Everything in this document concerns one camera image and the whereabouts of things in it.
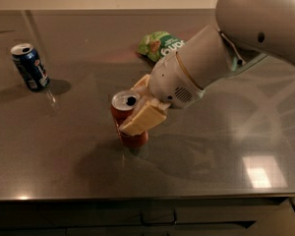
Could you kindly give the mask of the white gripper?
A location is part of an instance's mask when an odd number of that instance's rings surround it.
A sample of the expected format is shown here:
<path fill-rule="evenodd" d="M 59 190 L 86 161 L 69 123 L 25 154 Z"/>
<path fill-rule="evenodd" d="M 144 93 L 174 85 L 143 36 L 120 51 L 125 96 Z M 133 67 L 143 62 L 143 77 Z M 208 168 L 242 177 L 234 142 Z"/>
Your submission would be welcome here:
<path fill-rule="evenodd" d="M 131 90 L 139 87 L 148 87 L 154 97 L 144 96 L 119 126 L 122 133 L 132 137 L 165 121 L 170 105 L 177 109 L 187 108 L 201 99 L 205 92 L 193 82 L 177 52 L 160 59 L 150 75 L 142 76 Z"/>

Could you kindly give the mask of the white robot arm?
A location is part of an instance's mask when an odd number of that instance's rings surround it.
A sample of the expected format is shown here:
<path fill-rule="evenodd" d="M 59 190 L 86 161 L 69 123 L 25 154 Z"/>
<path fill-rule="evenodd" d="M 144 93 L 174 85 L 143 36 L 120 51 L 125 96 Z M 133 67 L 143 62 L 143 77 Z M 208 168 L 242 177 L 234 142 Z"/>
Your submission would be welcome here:
<path fill-rule="evenodd" d="M 248 66 L 237 66 L 239 49 L 280 58 L 295 66 L 295 0 L 217 0 L 217 26 L 207 26 L 161 58 L 133 90 L 141 95 L 119 126 L 139 135 L 166 119 L 169 107 L 186 108 L 215 81 Z"/>

